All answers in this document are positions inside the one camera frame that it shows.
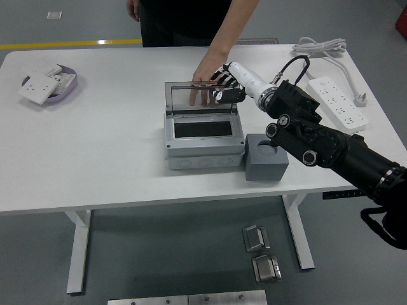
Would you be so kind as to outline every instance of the white table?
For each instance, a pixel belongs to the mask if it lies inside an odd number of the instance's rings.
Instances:
[[[283,195],[302,269],[314,268],[298,205],[307,193],[353,188],[331,170],[289,156],[281,181],[248,182],[243,166],[170,171],[164,161],[164,82],[189,81],[205,48],[39,50],[10,53],[0,68],[0,214],[65,212],[76,224],[68,293],[80,292],[91,210]],[[290,45],[236,46],[229,61],[272,80],[295,55]],[[55,62],[78,73],[63,101],[37,105],[19,95],[21,67]],[[361,132],[373,150],[407,164],[407,152],[350,56],[347,65],[367,92],[369,119]],[[284,74],[293,82],[295,62]],[[351,94],[345,76],[323,60],[312,74],[329,76]],[[305,89],[307,77],[299,85]],[[238,105],[243,131],[263,133],[271,119],[251,98]],[[323,125],[335,127],[324,117]]]

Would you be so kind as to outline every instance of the table leg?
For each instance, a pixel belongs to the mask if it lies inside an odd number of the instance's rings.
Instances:
[[[65,214],[75,223],[67,287],[67,294],[74,294],[82,291],[91,210],[68,211]]]
[[[290,223],[291,234],[293,235],[301,269],[313,269],[315,268],[314,261],[312,260],[310,247],[308,246],[300,212],[298,211],[298,205],[303,201],[306,195],[307,193],[283,195],[282,200],[286,208],[287,218]]]

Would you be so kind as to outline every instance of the human arm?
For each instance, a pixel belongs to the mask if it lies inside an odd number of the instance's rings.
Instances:
[[[128,15],[140,22],[140,0],[126,0],[126,7]]]
[[[192,81],[209,81],[215,71],[226,63],[229,52],[240,37],[259,0],[232,0],[221,27],[193,74]],[[191,92],[190,105],[195,105],[197,91]]]

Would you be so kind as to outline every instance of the white power strip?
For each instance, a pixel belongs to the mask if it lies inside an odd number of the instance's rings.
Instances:
[[[322,110],[341,132],[352,134],[365,129],[369,123],[332,79],[323,77],[310,80],[307,92],[321,104]]]

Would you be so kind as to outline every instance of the black cable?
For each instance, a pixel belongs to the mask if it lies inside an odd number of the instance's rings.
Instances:
[[[306,55],[298,55],[296,57],[294,57],[293,59],[291,59],[288,63],[286,63],[286,65],[281,69],[280,71],[280,75],[283,74],[283,72],[288,68],[289,65],[291,65],[294,61],[296,61],[297,59],[303,59],[305,60],[305,67],[303,68],[302,72],[300,73],[300,75],[298,76],[298,78],[296,79],[294,86],[297,85],[297,83],[301,80],[301,78],[304,76],[304,74],[306,73],[306,71],[308,70],[308,68],[310,67],[310,59],[308,58],[308,56]]]

